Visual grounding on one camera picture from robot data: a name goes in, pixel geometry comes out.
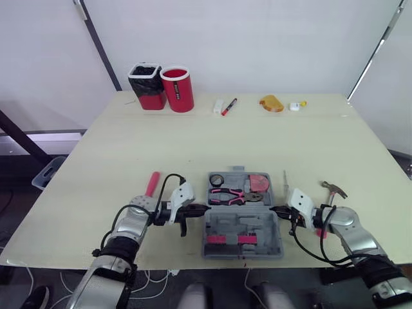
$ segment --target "open toolbox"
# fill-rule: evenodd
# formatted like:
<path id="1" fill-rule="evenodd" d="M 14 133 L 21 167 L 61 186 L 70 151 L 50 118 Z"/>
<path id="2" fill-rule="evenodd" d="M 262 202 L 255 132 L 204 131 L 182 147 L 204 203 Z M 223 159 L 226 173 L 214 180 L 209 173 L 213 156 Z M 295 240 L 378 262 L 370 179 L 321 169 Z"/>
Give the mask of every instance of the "open toolbox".
<path id="1" fill-rule="evenodd" d="M 283 245 L 267 173 L 209 174 L 202 254 L 211 259 L 279 259 Z"/>

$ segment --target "black shoe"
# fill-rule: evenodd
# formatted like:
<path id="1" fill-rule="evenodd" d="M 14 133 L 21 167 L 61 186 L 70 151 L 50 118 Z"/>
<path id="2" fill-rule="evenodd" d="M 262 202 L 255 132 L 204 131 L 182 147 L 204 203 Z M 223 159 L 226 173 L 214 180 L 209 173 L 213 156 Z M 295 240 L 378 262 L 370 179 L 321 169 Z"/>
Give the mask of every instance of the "black shoe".
<path id="1" fill-rule="evenodd" d="M 36 288 L 26 299 L 20 309 L 46 309 L 50 291 L 45 285 Z"/>

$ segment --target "red and black cup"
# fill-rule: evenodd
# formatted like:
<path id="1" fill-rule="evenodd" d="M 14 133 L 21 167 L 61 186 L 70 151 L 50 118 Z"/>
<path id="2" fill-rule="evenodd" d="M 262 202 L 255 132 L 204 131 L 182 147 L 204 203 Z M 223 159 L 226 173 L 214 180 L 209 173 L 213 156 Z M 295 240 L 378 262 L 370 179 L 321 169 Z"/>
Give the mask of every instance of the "red and black cup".
<path id="1" fill-rule="evenodd" d="M 177 113 L 190 111 L 194 101 L 189 69 L 184 66 L 170 66 L 160 71 L 160 77 L 171 109 Z"/>
<path id="2" fill-rule="evenodd" d="M 159 110 L 165 107 L 161 69 L 159 64 L 141 62 L 130 70 L 129 82 L 143 109 Z"/>

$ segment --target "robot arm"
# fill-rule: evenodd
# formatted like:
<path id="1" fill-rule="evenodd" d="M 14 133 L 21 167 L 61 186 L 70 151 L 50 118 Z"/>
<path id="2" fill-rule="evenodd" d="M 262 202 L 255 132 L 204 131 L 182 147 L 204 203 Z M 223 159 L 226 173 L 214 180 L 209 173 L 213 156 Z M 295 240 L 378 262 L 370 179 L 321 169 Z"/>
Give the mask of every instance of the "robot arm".
<path id="1" fill-rule="evenodd" d="M 162 202 L 160 211 L 156 211 L 155 199 L 148 196 L 134 198 L 124 207 L 127 208 L 126 215 L 115 224 L 107 243 L 94 253 L 95 260 L 66 308 L 126 308 L 135 281 L 136 265 L 133 262 L 148 226 L 152 222 L 155 225 L 181 223 L 184 236 L 185 219 L 203 216 L 208 209 L 204 205 L 191 204 L 192 201 L 193 189 L 187 182 L 173 191 L 171 201 Z"/>
<path id="2" fill-rule="evenodd" d="M 389 260 L 378 241 L 362 227 L 353 209 L 315 208 L 313 201 L 299 189 L 291 191 L 288 204 L 303 217 L 304 227 L 321 229 L 326 223 L 326 228 L 341 239 L 345 252 L 353 256 L 352 263 L 359 270 L 378 308 L 412 301 L 411 282 Z"/>

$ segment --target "black pole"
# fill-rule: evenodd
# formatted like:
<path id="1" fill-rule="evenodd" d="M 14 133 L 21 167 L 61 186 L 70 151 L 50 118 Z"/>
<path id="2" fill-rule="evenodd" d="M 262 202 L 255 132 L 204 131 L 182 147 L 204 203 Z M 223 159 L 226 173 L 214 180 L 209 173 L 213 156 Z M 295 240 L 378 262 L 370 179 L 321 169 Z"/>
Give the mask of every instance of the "black pole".
<path id="1" fill-rule="evenodd" d="M 122 91 L 122 87 L 120 86 L 120 83 L 117 80 L 117 76 L 115 74 L 115 71 L 113 70 L 109 58 L 106 55 L 106 52 L 104 51 L 103 45 L 97 35 L 95 26 L 93 25 L 93 22 L 91 21 L 88 9 L 86 8 L 86 5 L 84 4 L 84 0 L 80 0 L 80 5 L 83 8 L 84 15 L 86 16 L 86 20 L 84 23 L 86 24 L 87 29 L 89 30 L 91 39 L 93 40 L 93 43 L 95 43 L 96 49 L 98 51 L 98 54 L 100 55 L 100 58 L 103 61 L 104 67 L 106 68 L 106 71 L 108 72 L 111 82 L 115 86 L 115 89 L 117 91 Z"/>
<path id="2" fill-rule="evenodd" d="M 13 138 L 16 143 L 24 148 L 28 153 L 30 153 L 37 161 L 47 165 L 53 158 L 45 153 L 35 142 L 30 140 L 28 136 L 16 126 L 14 122 L 10 120 L 1 110 L 0 110 L 0 128 L 11 138 Z"/>

